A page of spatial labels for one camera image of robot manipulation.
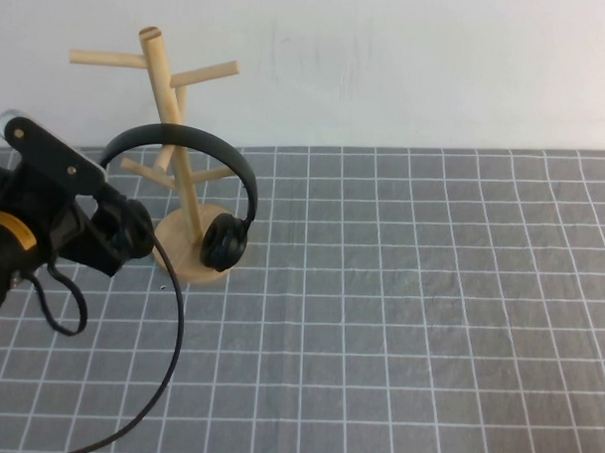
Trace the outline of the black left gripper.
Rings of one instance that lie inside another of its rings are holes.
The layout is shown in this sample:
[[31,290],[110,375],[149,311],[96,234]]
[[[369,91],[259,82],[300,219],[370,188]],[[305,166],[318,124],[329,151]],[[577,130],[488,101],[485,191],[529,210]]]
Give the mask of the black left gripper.
[[[108,183],[100,187],[98,204],[121,215],[132,212],[129,199]],[[43,194],[43,205],[47,213],[43,264],[63,258],[113,276],[131,259],[123,228],[101,229],[91,224],[75,196],[48,191]]]

